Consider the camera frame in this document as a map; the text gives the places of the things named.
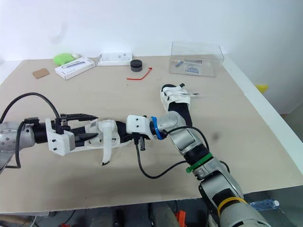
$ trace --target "green sponge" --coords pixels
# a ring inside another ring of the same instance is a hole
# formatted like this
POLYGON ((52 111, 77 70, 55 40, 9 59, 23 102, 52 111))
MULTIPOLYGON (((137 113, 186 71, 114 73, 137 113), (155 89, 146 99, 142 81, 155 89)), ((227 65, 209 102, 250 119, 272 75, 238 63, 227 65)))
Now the green sponge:
POLYGON ((54 56, 53 61, 57 65, 64 65, 66 63, 69 63, 71 61, 75 60, 70 53, 60 53, 56 56, 54 56))

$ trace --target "yellow object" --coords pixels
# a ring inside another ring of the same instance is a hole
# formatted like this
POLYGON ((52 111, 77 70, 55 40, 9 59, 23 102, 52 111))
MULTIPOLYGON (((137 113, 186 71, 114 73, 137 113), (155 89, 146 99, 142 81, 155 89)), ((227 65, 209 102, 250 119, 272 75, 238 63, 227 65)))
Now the yellow object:
POLYGON ((239 197, 229 197, 229 198, 223 200, 223 201, 219 204, 219 206, 218 206, 218 215, 219 215, 219 216, 220 216, 220 210, 221 210, 222 206, 224 206, 224 204, 226 204, 226 203, 228 203, 228 202, 230 202, 230 201, 233 201, 233 200, 239 200, 239 201, 241 201, 241 202, 247 203, 247 202, 246 202, 244 199, 242 199, 242 198, 239 198, 239 197))
POLYGON ((268 85, 267 84, 255 84, 256 88, 261 92, 262 94, 267 91, 268 85))

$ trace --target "blue cable tie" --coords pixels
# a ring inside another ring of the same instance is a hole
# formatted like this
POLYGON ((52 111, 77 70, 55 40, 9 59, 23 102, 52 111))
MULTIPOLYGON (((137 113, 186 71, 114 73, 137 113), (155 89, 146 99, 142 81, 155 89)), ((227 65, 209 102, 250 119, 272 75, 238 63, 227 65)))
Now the blue cable tie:
POLYGON ((157 118, 156 117, 151 117, 151 119, 152 119, 152 122, 153 122, 153 126, 155 127, 157 138, 159 140, 162 140, 163 138, 162 138, 162 136, 159 132, 158 125, 157 125, 157 118))

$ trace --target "green object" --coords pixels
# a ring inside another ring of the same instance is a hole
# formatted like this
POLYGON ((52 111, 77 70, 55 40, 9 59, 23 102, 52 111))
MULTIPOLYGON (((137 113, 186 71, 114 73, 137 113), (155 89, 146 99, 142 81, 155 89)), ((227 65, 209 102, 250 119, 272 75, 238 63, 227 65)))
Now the green object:
POLYGON ((69 63, 71 61, 75 60, 70 53, 60 53, 56 56, 54 56, 53 61, 57 65, 64 65, 66 63, 69 63))
POLYGON ((201 158, 199 161, 194 163, 192 166, 186 168, 186 172, 189 174, 191 173, 194 169, 198 168, 200 165, 202 165, 204 162, 206 162, 208 159, 212 157, 212 153, 208 153, 205 155, 203 158, 201 158))

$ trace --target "green cable tie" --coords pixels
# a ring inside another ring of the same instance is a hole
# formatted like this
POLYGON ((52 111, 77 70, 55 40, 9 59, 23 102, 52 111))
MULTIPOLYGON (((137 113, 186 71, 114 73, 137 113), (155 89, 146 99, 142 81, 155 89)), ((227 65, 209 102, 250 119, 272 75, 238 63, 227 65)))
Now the green cable tie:
POLYGON ((208 153, 205 155, 203 158, 201 158, 199 161, 194 163, 192 166, 186 168, 186 172, 189 174, 191 173, 194 169, 198 168, 200 165, 202 165, 204 162, 206 162, 208 159, 212 157, 212 153, 208 153))

